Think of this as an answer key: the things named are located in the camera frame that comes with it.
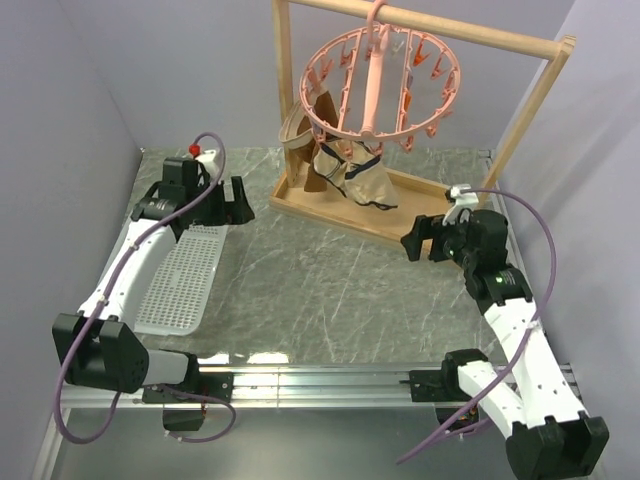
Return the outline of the beige underwear navy trim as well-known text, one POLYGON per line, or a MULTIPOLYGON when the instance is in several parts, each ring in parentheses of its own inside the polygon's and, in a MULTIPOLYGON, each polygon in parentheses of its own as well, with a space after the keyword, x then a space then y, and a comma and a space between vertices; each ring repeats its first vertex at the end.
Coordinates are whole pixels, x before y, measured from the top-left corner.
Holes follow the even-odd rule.
POLYGON ((399 195, 381 155, 362 142, 327 141, 319 147, 312 166, 316 174, 359 206, 383 211, 399 206, 399 195))

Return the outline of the pink round clip hanger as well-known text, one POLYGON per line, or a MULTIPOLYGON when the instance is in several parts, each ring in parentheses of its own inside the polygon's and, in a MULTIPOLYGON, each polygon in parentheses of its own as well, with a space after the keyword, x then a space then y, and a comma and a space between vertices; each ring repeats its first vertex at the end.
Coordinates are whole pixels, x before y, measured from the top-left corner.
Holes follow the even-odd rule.
POLYGON ((423 132, 430 138, 435 137, 441 121, 453 113, 452 107, 461 84, 461 69, 456 55, 444 41, 430 33, 401 27, 396 23, 379 21, 377 19, 379 11, 386 5, 385 1, 373 1, 367 11, 364 27, 334 38, 309 60, 300 80, 299 100, 302 110, 312 125, 312 132, 319 142, 324 142, 328 138, 376 142, 380 145, 393 141, 409 152, 413 148, 414 137, 418 132, 423 132), (385 58, 392 36, 395 34, 405 37, 395 124, 392 130, 378 131, 376 121, 384 80, 385 58), (427 43, 433 45, 438 52, 430 79, 435 81, 444 76, 446 80, 440 92, 441 104, 422 122, 413 123, 410 118, 410 107, 414 98, 413 73, 415 68, 431 56, 430 52, 423 50, 427 43), (333 68, 333 60, 328 57, 328 54, 337 47, 343 48, 340 53, 340 67, 345 70, 345 80, 337 109, 337 122, 332 124, 320 118, 315 104, 324 93, 324 81, 333 68), (345 121, 350 111, 349 101, 355 69, 360 59, 368 63, 368 70, 362 124, 359 130, 353 131, 345 127, 345 121))

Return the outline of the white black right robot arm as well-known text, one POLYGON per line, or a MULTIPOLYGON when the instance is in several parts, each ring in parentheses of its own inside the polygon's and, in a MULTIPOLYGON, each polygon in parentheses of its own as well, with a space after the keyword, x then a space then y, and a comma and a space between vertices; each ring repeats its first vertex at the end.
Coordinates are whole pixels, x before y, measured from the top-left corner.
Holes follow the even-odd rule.
POLYGON ((539 321, 540 303, 520 270, 508 260, 508 222, 491 210, 444 216, 419 215, 401 243, 417 261, 430 241, 433 262, 452 261, 502 347, 507 366, 496 371, 479 350, 446 355, 442 391, 465 398, 464 408, 442 422, 419 450, 456 433, 454 423, 480 408, 505 439, 518 479, 573 479, 590 475, 609 440, 601 417, 592 417, 574 394, 539 321))

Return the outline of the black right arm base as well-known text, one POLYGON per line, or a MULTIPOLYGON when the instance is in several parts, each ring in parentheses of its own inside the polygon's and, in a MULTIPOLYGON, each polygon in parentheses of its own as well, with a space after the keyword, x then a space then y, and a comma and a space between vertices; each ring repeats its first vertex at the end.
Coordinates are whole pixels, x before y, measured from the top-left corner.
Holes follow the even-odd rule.
POLYGON ((414 403, 463 402, 470 397, 445 384, 439 370, 410 370, 407 384, 414 403))

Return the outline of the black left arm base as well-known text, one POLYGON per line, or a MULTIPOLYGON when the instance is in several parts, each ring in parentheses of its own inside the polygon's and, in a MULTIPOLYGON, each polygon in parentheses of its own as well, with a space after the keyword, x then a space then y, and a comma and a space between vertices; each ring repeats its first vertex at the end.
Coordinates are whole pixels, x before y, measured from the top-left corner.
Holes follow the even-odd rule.
MULTIPOLYGON (((231 372, 201 373, 197 383, 187 390, 186 385, 174 386, 174 389, 189 392, 191 395, 213 397, 230 403, 234 387, 234 374, 231 372)), ((184 394, 175 395, 161 387, 155 390, 145 388, 142 394, 142 402, 145 404, 174 404, 194 402, 184 394)))

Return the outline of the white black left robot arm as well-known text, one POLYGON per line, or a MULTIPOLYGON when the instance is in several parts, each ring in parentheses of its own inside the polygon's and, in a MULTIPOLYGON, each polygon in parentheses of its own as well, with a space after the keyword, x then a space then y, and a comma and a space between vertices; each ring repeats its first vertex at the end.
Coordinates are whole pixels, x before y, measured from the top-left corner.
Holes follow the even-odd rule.
POLYGON ((178 401, 195 399, 202 378, 190 353, 149 350, 134 332, 142 301, 160 265, 193 226, 242 225, 254 219, 239 176, 226 199, 217 149, 167 158, 162 176, 136 203, 124 242, 90 297, 52 327, 62 379, 68 384, 134 393, 166 384, 178 401))

